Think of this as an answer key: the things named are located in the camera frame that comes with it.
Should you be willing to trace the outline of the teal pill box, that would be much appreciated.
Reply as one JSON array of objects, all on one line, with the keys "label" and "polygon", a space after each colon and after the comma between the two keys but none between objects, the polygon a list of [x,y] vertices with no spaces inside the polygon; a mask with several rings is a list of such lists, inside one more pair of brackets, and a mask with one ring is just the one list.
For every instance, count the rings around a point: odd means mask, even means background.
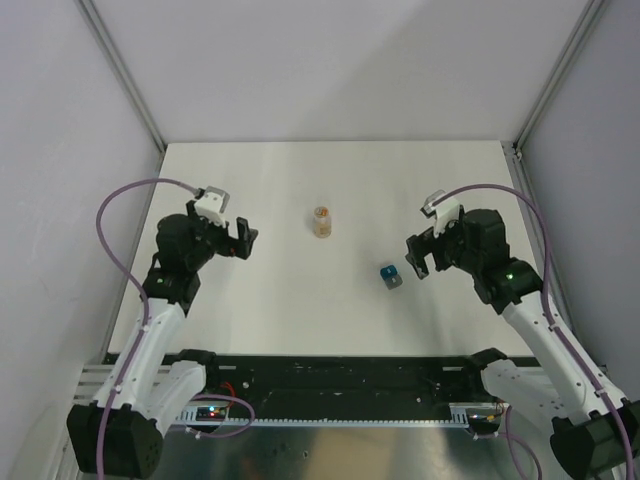
[{"label": "teal pill box", "polygon": [[398,275],[397,268],[393,264],[382,267],[380,270],[380,276],[383,280],[393,278],[397,275]]}]

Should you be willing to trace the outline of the clear pill bottle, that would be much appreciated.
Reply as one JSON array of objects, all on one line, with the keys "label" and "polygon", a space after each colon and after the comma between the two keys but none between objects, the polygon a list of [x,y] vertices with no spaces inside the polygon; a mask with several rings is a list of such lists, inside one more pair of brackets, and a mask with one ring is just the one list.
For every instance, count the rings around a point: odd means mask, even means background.
[{"label": "clear pill bottle", "polygon": [[331,215],[325,206],[318,206],[313,212],[313,230],[318,238],[327,238],[332,232]]}]

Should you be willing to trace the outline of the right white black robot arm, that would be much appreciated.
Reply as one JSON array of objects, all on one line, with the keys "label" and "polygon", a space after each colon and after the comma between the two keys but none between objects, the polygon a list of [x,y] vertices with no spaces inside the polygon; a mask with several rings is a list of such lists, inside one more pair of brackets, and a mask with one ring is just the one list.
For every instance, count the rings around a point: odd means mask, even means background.
[{"label": "right white black robot arm", "polygon": [[426,206],[433,224],[406,241],[407,261],[419,278],[426,258],[439,271],[469,274],[481,302],[491,306],[531,350],[543,373],[517,367],[496,348],[471,357],[462,376],[464,393],[476,401],[505,401],[548,435],[567,475],[588,479],[639,456],[639,404],[599,369],[551,303],[533,267],[512,256],[506,228],[495,210],[465,211],[457,203]]}]

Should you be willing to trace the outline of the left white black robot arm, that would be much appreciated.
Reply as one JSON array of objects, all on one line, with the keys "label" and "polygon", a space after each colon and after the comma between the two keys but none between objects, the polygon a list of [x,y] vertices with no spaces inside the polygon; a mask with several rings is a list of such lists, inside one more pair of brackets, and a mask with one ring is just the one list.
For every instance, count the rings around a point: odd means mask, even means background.
[{"label": "left white black robot arm", "polygon": [[237,234],[230,235],[228,201],[228,193],[209,188],[185,213],[158,222],[157,250],[139,287],[141,313],[129,339],[91,402],[73,406],[67,417],[82,472],[149,478],[182,410],[195,396],[209,399],[220,391],[220,372],[194,359],[175,362],[162,381],[156,376],[199,290],[199,270],[214,256],[246,260],[251,254],[258,232],[237,218]]}]

